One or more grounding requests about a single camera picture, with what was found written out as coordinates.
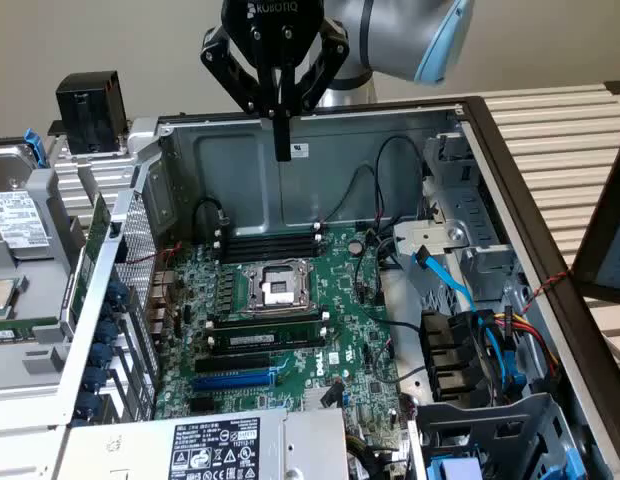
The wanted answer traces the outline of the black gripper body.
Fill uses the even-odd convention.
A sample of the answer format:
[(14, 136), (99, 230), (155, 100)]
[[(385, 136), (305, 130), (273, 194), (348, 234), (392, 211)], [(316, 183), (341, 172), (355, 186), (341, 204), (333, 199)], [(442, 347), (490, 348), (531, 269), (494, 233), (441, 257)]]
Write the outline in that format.
[(222, 25), (247, 62), (298, 67), (324, 20), (323, 1), (224, 1)]

